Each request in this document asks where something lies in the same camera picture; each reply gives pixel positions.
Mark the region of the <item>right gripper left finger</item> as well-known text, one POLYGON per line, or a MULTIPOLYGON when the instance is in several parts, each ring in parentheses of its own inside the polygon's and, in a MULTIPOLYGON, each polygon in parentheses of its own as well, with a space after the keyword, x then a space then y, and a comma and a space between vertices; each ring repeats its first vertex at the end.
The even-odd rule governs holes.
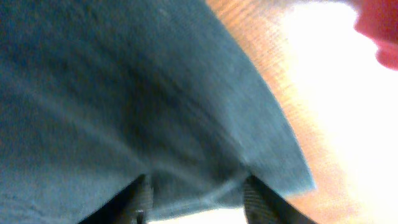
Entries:
POLYGON ((146 224, 153 207, 152 182, 140 175, 79 224, 146 224))

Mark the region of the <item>dark green Nike t-shirt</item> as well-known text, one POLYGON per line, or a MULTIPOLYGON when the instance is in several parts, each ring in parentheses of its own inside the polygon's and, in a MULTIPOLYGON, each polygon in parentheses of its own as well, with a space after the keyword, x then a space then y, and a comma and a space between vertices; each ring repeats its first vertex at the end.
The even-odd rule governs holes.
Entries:
POLYGON ((203 1, 1 2, 1 222, 78 223, 140 175, 149 220, 315 188, 289 122, 203 1))

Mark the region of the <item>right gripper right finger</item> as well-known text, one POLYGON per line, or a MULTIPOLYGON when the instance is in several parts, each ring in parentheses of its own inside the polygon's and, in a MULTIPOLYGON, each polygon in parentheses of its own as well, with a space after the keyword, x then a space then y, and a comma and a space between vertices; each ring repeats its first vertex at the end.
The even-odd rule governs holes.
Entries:
POLYGON ((316 224, 253 175, 245 180, 243 201, 248 224, 316 224))

